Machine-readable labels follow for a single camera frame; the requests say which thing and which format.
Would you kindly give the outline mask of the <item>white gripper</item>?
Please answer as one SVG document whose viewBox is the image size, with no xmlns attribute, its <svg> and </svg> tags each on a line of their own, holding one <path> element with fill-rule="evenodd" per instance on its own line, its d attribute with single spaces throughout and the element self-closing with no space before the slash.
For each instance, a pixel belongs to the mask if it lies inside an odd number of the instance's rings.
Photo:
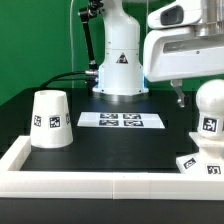
<svg viewBox="0 0 224 224">
<path fill-rule="evenodd" d="M 171 80 L 180 107 L 180 79 L 224 74 L 224 0 L 175 0 L 147 22 L 143 74 L 151 82 Z"/>
</svg>

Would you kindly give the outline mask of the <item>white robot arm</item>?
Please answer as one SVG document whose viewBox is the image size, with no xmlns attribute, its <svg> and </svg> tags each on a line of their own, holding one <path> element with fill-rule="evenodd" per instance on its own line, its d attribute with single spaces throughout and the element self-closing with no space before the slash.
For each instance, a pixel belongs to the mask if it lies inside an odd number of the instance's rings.
<svg viewBox="0 0 224 224">
<path fill-rule="evenodd" d="M 105 57 L 95 94 L 127 101 L 148 92 L 146 81 L 168 81 L 180 106 L 186 78 L 224 74 L 224 0 L 175 0 L 150 13 L 151 31 L 140 39 L 140 25 L 122 0 L 102 0 Z"/>
</svg>

